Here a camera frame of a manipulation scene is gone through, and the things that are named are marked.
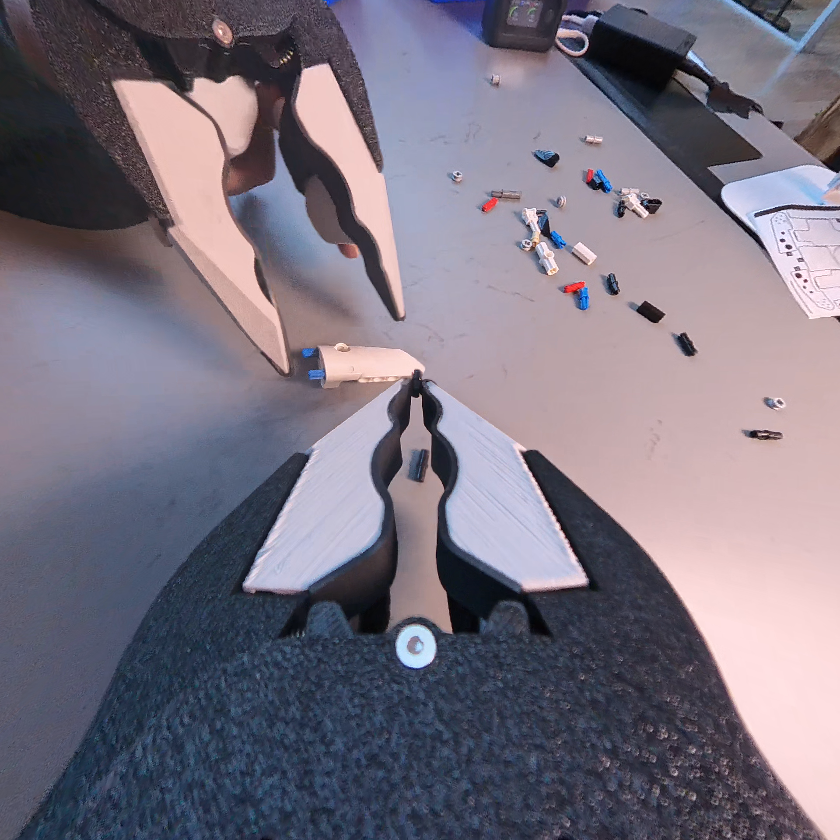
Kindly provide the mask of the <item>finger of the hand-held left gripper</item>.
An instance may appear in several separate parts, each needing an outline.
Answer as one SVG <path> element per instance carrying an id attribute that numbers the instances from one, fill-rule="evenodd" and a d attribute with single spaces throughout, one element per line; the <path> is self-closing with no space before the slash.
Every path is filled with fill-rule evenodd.
<path id="1" fill-rule="evenodd" d="M 196 79 L 187 93 L 161 80 L 112 86 L 170 211 L 171 240 L 242 332 L 288 375 L 280 317 L 226 187 L 230 155 L 247 149 L 256 126 L 254 86 L 246 79 Z"/>
<path id="2" fill-rule="evenodd" d="M 385 179 L 329 65 L 301 71 L 280 114 L 279 147 L 318 234 L 358 247 L 374 288 L 394 320 L 403 320 Z"/>

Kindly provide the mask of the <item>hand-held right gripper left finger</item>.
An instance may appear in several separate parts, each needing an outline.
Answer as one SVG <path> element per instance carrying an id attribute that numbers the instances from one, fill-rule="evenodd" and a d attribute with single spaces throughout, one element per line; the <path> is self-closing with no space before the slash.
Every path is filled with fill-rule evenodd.
<path id="1" fill-rule="evenodd" d="M 389 485 L 403 463 L 412 395 L 412 382 L 398 381 L 309 449 L 245 592 L 334 601 L 349 616 L 389 592 L 397 552 Z"/>

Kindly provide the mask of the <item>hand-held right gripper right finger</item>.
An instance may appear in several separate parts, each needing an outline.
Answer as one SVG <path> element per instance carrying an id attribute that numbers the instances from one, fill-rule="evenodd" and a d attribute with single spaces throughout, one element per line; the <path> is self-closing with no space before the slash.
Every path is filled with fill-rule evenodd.
<path id="1" fill-rule="evenodd" d="M 589 585 L 524 447 L 425 381 L 431 465 L 444 486 L 437 573 L 458 611 L 488 619 L 499 602 Z"/>

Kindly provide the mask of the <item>white lego panel piece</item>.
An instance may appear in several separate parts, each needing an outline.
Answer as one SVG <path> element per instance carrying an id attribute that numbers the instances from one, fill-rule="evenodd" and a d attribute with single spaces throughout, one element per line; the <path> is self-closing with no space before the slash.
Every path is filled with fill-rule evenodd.
<path id="1" fill-rule="evenodd" d="M 327 373 L 322 388 L 338 387 L 344 382 L 395 382 L 412 378 L 415 369 L 425 372 L 424 365 L 403 350 L 350 346 L 346 343 L 318 346 L 316 369 Z"/>

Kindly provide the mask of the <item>scattered small lego pieces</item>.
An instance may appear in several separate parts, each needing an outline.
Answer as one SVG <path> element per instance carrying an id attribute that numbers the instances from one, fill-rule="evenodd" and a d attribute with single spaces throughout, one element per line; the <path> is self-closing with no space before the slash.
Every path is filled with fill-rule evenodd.
<path id="1" fill-rule="evenodd" d="M 792 451 L 763 399 L 788 319 L 755 239 L 576 70 L 515 70 L 448 66 L 433 106 L 466 135 L 434 294 L 465 349 L 436 377 L 564 468 Z"/>

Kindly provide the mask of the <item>person's left hand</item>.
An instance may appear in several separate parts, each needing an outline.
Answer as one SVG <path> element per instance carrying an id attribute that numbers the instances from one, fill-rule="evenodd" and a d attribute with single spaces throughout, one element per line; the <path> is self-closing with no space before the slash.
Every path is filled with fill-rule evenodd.
<path id="1" fill-rule="evenodd" d="M 248 148 L 235 156 L 227 168 L 226 191 L 229 196 L 246 193 L 270 183 L 277 170 L 275 131 L 284 105 L 282 91 L 271 85 L 256 88 L 258 118 Z"/>

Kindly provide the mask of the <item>black battery pack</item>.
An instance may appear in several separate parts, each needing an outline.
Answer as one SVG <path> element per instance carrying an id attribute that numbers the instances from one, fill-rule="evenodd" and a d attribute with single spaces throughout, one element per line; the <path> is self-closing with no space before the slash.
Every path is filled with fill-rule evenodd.
<path id="1" fill-rule="evenodd" d="M 488 46 L 543 53 L 553 43 L 567 1 L 486 1 L 481 20 Z"/>

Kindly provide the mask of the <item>black power adapter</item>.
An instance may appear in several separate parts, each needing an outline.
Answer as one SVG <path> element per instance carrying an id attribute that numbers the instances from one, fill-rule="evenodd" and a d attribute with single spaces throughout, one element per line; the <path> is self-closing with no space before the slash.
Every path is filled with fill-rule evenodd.
<path id="1" fill-rule="evenodd" d="M 683 28 L 616 4 L 598 17 L 584 57 L 662 90 L 696 40 Z"/>

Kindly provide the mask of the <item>sticker sheet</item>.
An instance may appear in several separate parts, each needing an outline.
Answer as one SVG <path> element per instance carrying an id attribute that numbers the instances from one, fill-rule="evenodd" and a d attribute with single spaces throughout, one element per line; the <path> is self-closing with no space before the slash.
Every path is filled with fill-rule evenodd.
<path id="1" fill-rule="evenodd" d="M 782 205 L 752 224 L 785 285 L 810 319 L 839 316 L 839 206 Z"/>

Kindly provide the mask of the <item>wooden plank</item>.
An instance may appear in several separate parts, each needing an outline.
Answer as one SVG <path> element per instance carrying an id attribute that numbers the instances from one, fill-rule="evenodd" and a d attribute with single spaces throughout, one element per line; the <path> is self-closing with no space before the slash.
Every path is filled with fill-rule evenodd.
<path id="1" fill-rule="evenodd" d="M 834 172 L 839 172 L 839 97 L 815 115 L 794 141 Z"/>

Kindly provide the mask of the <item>white frame bar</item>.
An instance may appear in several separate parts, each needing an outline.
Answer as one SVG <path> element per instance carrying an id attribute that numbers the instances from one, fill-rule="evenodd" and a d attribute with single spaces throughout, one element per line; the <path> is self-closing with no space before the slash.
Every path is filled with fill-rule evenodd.
<path id="1" fill-rule="evenodd" d="M 795 43 L 794 52 L 796 54 L 813 51 L 824 38 L 834 19 L 838 17 L 839 1 L 820 2 L 820 5 L 819 15 L 815 17 L 811 26 Z"/>

